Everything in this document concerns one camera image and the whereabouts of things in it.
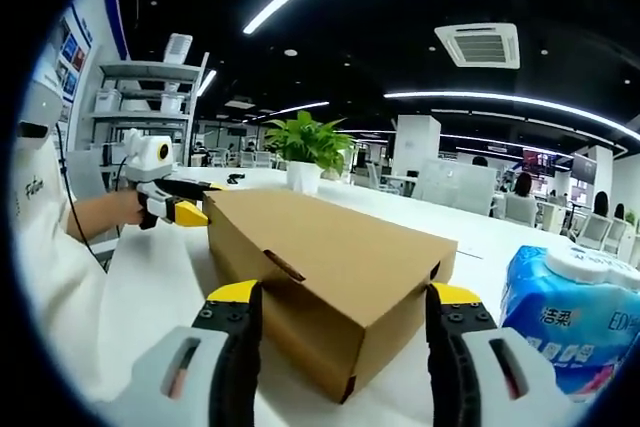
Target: ceiling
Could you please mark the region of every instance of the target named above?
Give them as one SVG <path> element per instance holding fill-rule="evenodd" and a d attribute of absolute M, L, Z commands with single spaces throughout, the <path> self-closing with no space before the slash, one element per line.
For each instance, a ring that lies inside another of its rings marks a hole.
<path fill-rule="evenodd" d="M 403 91 L 499 93 L 568 105 L 626 125 L 640 115 L 637 0 L 291 0 L 253 34 L 244 34 L 270 1 L 120 0 L 132 58 L 162 60 L 172 32 L 194 37 L 187 63 L 199 65 L 210 52 L 207 67 L 217 75 L 198 101 L 196 116 L 202 119 L 225 114 L 253 123 L 249 116 L 264 115 L 260 110 L 324 101 L 329 104 L 311 111 L 314 118 L 345 117 L 345 129 L 392 130 L 397 115 L 432 114 L 445 134 L 563 153 L 608 142 L 623 147 L 614 149 L 617 154 L 640 152 L 640 141 L 628 135 L 537 105 L 384 97 Z M 516 25 L 519 69 L 455 66 L 434 28 L 476 22 Z M 287 49 L 297 55 L 285 55 Z M 234 96 L 252 99 L 255 107 L 225 106 Z M 629 126 L 637 131 L 640 122 Z M 450 138 L 441 145 L 486 147 Z"/>

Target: brown cardboard box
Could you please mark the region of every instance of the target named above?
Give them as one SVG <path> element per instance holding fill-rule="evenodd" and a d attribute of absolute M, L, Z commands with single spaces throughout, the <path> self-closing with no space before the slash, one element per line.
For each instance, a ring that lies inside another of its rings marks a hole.
<path fill-rule="evenodd" d="M 423 324 L 429 279 L 451 277 L 455 242 L 313 197 L 236 190 L 204 204 L 222 278 L 263 281 L 266 335 L 336 402 Z"/>

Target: cable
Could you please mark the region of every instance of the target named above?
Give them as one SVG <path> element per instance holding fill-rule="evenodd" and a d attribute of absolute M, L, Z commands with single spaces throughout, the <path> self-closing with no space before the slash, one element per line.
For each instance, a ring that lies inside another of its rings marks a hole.
<path fill-rule="evenodd" d="M 122 159 L 122 162 L 120 162 L 120 165 L 118 166 L 118 173 L 116 174 L 116 188 L 115 191 L 118 191 L 118 185 L 120 184 L 120 172 L 122 172 L 122 166 L 124 166 L 124 163 L 127 161 L 127 156 L 124 156 L 124 159 Z M 120 237 L 120 226 L 116 225 L 116 233 L 118 234 L 118 238 Z"/>
<path fill-rule="evenodd" d="M 87 241 L 87 238 L 85 237 L 84 232 L 82 231 L 82 227 L 80 226 L 80 221 L 78 220 L 78 213 L 76 212 L 76 207 L 75 205 L 73 205 L 71 188 L 69 187 L 69 179 L 67 178 L 67 161 L 64 158 L 64 153 L 63 153 L 62 133 L 60 132 L 60 126 L 57 123 L 56 123 L 56 131 L 58 132 L 58 142 L 60 143 L 60 163 L 62 164 L 62 179 L 64 180 L 64 185 L 67 189 L 67 197 L 69 198 L 69 204 L 71 205 L 71 212 L 73 213 L 73 218 L 75 219 L 76 225 L 78 226 L 78 232 L 80 232 L 80 237 L 82 237 L 82 242 L 84 242 L 84 245 L 87 246 L 87 249 L 89 249 L 89 252 L 91 252 L 91 255 L 93 255 L 93 258 L 96 259 L 96 262 L 100 264 L 98 257 L 93 252 L 93 249 L 89 245 L 89 242 Z M 105 272 L 107 272 L 108 270 L 107 266 L 102 265 L 102 268 L 104 269 Z"/>

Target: ceiling vent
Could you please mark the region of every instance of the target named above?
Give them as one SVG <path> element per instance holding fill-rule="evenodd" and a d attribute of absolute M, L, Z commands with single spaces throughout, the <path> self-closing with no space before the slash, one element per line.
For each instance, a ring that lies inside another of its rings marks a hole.
<path fill-rule="evenodd" d="M 253 104 L 249 97 L 241 97 L 238 95 L 224 105 L 227 107 L 235 107 L 236 109 L 250 109 L 251 107 L 255 107 L 256 104 Z"/>
<path fill-rule="evenodd" d="M 447 25 L 435 32 L 458 67 L 520 68 L 514 24 Z"/>

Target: black hair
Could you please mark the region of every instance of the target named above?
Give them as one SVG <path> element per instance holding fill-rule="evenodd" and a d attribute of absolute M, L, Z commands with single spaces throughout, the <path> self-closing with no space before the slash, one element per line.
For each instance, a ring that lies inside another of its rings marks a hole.
<path fill-rule="evenodd" d="M 531 192 L 531 176 L 526 172 L 522 172 L 516 180 L 516 186 L 513 191 L 520 197 L 528 196 Z"/>
<path fill-rule="evenodd" d="M 606 217 L 609 214 L 609 197 L 604 190 L 596 194 L 596 198 L 593 201 L 593 213 L 602 217 Z"/>
<path fill-rule="evenodd" d="M 624 204 L 616 205 L 616 211 L 613 213 L 616 219 L 624 220 Z"/>
<path fill-rule="evenodd" d="M 489 167 L 489 162 L 487 162 L 487 159 L 480 155 L 475 156 L 471 161 L 471 164 L 479 165 L 480 167 Z"/>

